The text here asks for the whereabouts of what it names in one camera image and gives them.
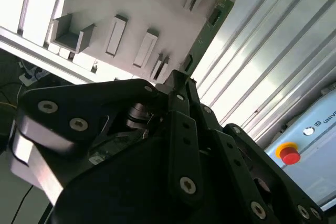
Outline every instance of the power strip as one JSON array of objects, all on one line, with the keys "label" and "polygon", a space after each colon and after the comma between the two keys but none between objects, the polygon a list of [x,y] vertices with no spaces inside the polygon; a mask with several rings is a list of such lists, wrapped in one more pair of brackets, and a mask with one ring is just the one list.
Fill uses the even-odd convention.
[{"label": "power strip", "polygon": [[[37,67],[33,67],[31,69],[31,72],[34,73],[35,70],[36,70]],[[49,74],[49,72],[47,72],[46,70],[43,70],[41,72],[37,72],[36,73],[36,77],[37,79],[35,78],[35,76],[33,74],[31,74],[31,78],[27,78],[25,77],[25,74],[22,74],[21,76],[19,76],[19,80],[26,86],[30,86],[32,85],[33,83],[37,82],[38,80],[40,80],[41,78],[43,78],[44,76],[47,76]]]}]

